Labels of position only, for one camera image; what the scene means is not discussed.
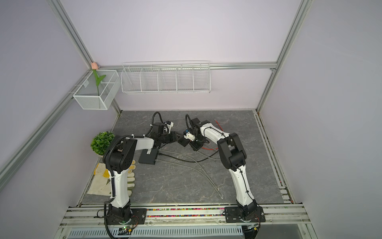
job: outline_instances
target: red wire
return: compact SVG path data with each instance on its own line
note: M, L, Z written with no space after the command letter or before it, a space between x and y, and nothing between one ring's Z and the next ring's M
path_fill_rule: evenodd
M222 129L222 127L220 126L220 124L215 120L215 122L217 123L217 125L219 125L219 127L220 127L220 129L222 130L222 131L224 131L223 129ZM203 149L205 149L205 150L213 150L213 149L211 149L211 148L205 148L205 147L202 147Z

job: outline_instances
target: wire basket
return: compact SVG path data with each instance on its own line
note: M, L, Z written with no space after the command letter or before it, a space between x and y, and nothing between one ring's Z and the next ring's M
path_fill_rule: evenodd
M121 81L116 70L97 70L98 76L106 75L98 89L93 73L76 90L73 97L83 109L107 110L121 87Z
M209 63L130 65L121 72L126 94L193 93L211 91Z

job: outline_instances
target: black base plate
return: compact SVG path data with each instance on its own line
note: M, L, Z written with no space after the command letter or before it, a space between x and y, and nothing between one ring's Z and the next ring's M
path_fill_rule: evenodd
M147 150L142 150L142 153L141 153L141 156L139 157L138 162L140 164L154 165L155 159L157 158L157 156L158 156L158 149L157 148L151 149L150 154L147 154Z
M144 220L146 219L147 208L132 208L131 211L133 212L133 215L131 217L131 221L128 222L127 224L135 225L137 223L137 220L138 220L136 217L139 218L138 224L144 224ZM114 221L112 219L112 217L106 218L106 221L107 221L108 225L121 225L121 226L123 226L119 222Z
M224 212L228 212L225 215L225 221L227 223L240 223L240 222L243 222L242 220L240 220L240 218L237 218L237 217L233 216L233 215L239 215L238 207L236 207L236 206L227 206L227 207L224 208ZM262 223L265 222L264 211L263 211L261 206L257 206L255 214L256 214L256 216L259 217L260 222L262 222ZM250 220L251 223L259 222L256 216L253 216L253 219Z

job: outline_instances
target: white mesh basket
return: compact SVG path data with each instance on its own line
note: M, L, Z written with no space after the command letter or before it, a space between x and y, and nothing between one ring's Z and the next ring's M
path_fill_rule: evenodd
M91 73L73 95L83 109L107 110L121 87L116 70L97 70L97 74L106 75L100 82L98 90L96 78Z
M124 67L122 91L126 94L193 93L211 91L209 64Z

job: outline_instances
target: potted plant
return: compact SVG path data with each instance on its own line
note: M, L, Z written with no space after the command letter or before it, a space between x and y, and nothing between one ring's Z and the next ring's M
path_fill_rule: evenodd
M110 143L113 141L114 137L115 135L109 131L99 133L93 138L90 146L96 154L102 156L109 147Z

